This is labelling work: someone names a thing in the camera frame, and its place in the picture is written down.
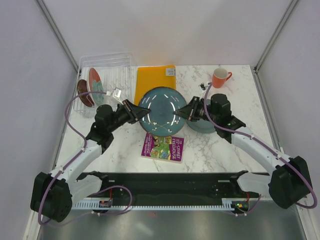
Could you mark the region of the grey-green plate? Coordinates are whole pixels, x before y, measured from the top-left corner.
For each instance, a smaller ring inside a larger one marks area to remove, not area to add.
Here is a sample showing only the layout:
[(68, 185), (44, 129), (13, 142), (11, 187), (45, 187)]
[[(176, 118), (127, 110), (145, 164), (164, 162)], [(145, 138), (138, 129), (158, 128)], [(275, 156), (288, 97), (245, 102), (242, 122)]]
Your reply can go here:
[(198, 121), (186, 121), (187, 125), (194, 131), (201, 134), (211, 134), (216, 131), (214, 125), (206, 120), (200, 119)]

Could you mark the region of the dark blue floral plate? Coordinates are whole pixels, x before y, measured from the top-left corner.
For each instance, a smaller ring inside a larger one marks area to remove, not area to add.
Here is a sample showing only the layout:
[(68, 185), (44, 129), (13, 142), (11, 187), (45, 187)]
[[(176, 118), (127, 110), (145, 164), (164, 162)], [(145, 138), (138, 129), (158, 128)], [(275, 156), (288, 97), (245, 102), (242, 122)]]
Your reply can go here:
[(185, 98), (177, 90), (169, 87), (153, 88), (139, 101), (139, 107), (150, 109), (139, 121), (140, 125), (156, 137), (175, 135), (186, 123), (186, 119), (176, 115), (175, 111), (186, 105)]

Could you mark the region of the red plate with blue flower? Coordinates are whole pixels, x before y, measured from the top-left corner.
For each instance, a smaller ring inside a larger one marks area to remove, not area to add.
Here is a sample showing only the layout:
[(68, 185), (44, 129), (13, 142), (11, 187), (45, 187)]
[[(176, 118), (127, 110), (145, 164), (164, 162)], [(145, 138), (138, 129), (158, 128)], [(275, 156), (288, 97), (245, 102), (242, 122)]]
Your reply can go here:
[[(89, 92), (104, 92), (101, 78), (93, 67), (89, 70), (87, 84)], [(95, 106), (98, 107), (104, 104), (105, 96), (103, 93), (91, 93), (90, 97), (92, 98)]]

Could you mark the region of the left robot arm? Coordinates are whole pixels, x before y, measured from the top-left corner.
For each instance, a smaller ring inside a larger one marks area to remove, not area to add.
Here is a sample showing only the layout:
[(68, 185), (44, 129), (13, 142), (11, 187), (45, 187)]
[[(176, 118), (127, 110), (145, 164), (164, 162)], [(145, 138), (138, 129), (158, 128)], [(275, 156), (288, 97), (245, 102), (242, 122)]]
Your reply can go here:
[(57, 166), (50, 173), (40, 172), (34, 180), (30, 208), (38, 213), (38, 223), (44, 225), (42, 217), (62, 222), (73, 205), (90, 195), (106, 196), (110, 191), (108, 182), (96, 175), (78, 177), (95, 159), (100, 157), (114, 140), (113, 132), (122, 125), (135, 124), (150, 113), (149, 108), (136, 106), (124, 100), (116, 110), (104, 104), (97, 108), (94, 122), (84, 145), (75, 156)]

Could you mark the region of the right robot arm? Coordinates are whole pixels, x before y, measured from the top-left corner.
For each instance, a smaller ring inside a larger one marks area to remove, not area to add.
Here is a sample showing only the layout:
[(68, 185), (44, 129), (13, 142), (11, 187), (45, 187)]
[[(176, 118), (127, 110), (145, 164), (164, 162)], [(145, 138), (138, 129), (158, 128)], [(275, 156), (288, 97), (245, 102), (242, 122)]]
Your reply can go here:
[(222, 139), (242, 149), (266, 170), (266, 175), (246, 171), (238, 173), (235, 181), (229, 184), (233, 196), (257, 193), (271, 197), (279, 207), (287, 209), (311, 194), (313, 205), (309, 208), (317, 206), (307, 162), (300, 156), (290, 157), (258, 138), (232, 114), (231, 103), (225, 94), (212, 95), (209, 104), (195, 96), (174, 114), (190, 122), (210, 122)]

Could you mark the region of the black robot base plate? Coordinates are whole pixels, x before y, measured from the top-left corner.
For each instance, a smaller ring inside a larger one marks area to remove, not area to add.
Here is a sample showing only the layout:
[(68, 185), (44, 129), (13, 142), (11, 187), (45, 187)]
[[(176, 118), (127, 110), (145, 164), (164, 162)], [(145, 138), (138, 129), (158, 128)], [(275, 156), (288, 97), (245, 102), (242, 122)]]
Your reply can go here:
[(222, 199), (255, 199), (236, 183), (239, 173), (82, 173), (102, 180), (94, 198), (111, 198), (116, 205), (195, 205), (218, 204)]

